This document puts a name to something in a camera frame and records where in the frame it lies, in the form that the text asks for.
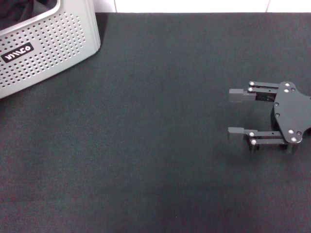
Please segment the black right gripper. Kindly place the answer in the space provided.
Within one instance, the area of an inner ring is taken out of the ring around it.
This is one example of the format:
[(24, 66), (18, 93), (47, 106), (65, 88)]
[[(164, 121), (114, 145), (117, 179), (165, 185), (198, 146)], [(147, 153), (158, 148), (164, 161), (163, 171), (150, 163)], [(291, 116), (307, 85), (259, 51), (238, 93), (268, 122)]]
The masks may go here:
[(303, 135), (311, 133), (311, 98), (299, 92), (292, 82), (250, 81), (246, 90), (230, 89), (229, 101), (275, 101), (273, 112), (280, 131), (228, 127), (228, 139), (245, 141), (251, 152), (258, 151), (261, 146), (278, 146), (287, 153), (293, 153), (302, 142)]

